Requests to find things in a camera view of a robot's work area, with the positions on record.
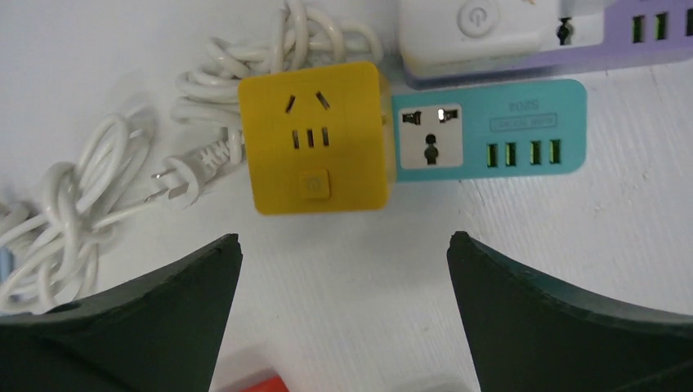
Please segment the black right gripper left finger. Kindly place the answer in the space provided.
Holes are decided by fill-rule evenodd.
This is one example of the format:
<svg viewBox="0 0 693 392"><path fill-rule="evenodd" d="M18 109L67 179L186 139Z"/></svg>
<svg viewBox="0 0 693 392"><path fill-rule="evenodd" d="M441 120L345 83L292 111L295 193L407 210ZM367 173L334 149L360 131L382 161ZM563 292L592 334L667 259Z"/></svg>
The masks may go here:
<svg viewBox="0 0 693 392"><path fill-rule="evenodd" d="M242 260L227 234L107 291L2 317L2 390L208 390Z"/></svg>

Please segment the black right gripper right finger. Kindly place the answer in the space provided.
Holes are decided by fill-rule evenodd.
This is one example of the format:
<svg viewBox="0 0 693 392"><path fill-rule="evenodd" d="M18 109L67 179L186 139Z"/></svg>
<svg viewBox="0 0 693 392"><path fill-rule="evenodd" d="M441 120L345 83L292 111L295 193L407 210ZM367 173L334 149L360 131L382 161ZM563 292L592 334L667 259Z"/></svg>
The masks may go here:
<svg viewBox="0 0 693 392"><path fill-rule="evenodd" d="M690 315L590 292L465 232L447 262L482 390L691 390Z"/></svg>

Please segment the red cube socket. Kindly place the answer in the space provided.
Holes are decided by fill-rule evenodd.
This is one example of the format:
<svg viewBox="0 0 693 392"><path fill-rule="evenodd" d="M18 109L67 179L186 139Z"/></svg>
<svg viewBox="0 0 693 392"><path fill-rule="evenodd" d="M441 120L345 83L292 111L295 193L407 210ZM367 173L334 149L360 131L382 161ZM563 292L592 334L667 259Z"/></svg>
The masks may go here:
<svg viewBox="0 0 693 392"><path fill-rule="evenodd" d="M239 392L289 392L289 389L280 376L272 376L246 386L240 389Z"/></svg>

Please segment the teal power strip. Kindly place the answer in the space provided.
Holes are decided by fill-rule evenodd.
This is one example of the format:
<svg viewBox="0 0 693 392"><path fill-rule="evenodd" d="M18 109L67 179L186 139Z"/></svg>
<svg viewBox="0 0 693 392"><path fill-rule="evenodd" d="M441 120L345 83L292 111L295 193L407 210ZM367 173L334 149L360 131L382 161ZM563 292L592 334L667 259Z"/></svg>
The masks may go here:
<svg viewBox="0 0 693 392"><path fill-rule="evenodd" d="M392 105L399 182L563 175L586 158L588 95L573 79L409 92Z"/></svg>

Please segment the yellow cube socket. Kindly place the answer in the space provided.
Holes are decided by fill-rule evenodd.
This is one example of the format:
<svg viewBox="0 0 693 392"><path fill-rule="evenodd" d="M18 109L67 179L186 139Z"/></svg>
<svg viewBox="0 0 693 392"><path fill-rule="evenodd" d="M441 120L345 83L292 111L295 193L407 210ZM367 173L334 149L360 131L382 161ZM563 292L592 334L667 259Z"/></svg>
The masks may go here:
<svg viewBox="0 0 693 392"><path fill-rule="evenodd" d="M384 208L396 182L391 91L371 62L244 79L254 206L265 216Z"/></svg>

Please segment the purple power strip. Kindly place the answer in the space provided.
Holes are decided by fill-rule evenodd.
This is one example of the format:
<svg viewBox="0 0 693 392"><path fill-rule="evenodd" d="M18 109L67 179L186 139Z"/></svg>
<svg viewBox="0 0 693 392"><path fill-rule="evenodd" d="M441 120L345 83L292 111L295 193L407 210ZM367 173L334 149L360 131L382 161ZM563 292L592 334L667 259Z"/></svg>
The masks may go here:
<svg viewBox="0 0 693 392"><path fill-rule="evenodd" d="M692 57L689 1L558 1L556 37L542 51L506 69L414 77L416 88L514 77L533 77L666 64Z"/></svg>

